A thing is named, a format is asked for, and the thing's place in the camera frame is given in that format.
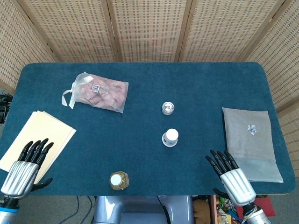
woven folding screen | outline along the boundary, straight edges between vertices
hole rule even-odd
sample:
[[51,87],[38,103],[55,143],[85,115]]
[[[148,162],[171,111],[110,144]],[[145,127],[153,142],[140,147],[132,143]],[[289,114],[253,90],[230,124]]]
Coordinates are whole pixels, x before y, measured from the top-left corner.
[[277,108],[299,96],[299,1],[294,0],[251,53],[265,69]]
[[33,62],[54,62],[29,23],[10,0],[0,0],[0,82],[11,93],[22,68]]
[[279,118],[295,175],[299,177],[299,107]]
[[64,62],[112,62],[100,0],[20,0]]
[[235,61],[277,0],[198,0],[182,61]]
[[186,0],[112,0],[125,62],[173,62]]

drawstring bag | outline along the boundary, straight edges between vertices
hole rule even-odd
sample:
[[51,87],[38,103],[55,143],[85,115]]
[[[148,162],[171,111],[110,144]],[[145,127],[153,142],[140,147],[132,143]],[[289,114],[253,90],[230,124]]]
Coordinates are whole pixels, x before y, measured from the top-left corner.
[[77,76],[71,86],[62,94],[61,103],[67,106],[64,95],[71,92],[69,106],[73,109],[75,102],[123,113],[128,93],[127,82],[116,81],[91,75],[86,72]]

gray bag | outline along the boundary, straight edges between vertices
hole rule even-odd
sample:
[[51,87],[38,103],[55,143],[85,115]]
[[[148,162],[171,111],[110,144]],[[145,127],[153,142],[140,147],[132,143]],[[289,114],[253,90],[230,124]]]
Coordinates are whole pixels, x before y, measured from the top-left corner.
[[222,108],[229,153],[250,181],[280,182],[267,111]]

table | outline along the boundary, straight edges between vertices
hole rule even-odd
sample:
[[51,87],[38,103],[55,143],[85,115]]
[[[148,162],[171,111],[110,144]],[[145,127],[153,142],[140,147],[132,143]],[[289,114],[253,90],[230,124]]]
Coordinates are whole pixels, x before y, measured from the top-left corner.
[[[129,82],[124,113],[76,103],[61,95],[88,72]],[[171,101],[171,116],[161,112]],[[257,63],[34,63],[24,67],[0,142],[0,156],[33,111],[46,111],[77,130],[43,180],[38,195],[196,195],[224,190],[205,159],[226,149],[222,107],[268,110],[277,165],[284,183],[253,182],[258,194],[295,188],[289,154],[263,68]],[[161,142],[169,128],[179,132],[173,148]],[[129,175],[127,189],[110,188],[115,171]],[[0,184],[7,173],[0,171]]]

bottle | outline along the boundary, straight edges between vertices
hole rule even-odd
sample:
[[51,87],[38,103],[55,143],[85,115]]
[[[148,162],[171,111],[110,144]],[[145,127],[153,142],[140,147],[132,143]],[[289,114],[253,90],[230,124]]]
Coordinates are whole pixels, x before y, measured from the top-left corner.
[[114,190],[124,190],[129,186],[128,174],[122,171],[117,171],[110,175],[110,186]]

